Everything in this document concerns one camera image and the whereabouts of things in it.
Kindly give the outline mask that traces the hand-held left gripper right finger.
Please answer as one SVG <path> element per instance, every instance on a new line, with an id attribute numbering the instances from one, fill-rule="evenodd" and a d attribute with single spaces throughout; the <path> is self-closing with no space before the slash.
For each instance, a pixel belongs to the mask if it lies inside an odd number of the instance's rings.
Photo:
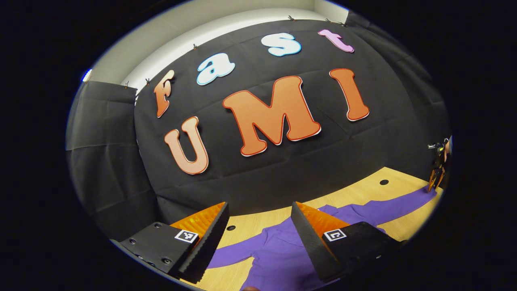
<path id="1" fill-rule="evenodd" d="M 324 282 L 350 278 L 375 267 L 406 243 L 365 221 L 349 224 L 297 201 L 292 203 L 290 218 Z"/>

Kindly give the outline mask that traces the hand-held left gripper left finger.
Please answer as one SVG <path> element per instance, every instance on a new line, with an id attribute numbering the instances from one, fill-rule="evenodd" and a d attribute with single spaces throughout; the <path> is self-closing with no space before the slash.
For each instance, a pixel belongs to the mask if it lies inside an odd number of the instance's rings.
<path id="1" fill-rule="evenodd" d="M 221 202 L 175 223 L 153 222 L 124 240 L 111 240 L 158 272 L 199 283 L 225 232 L 229 205 Z"/>

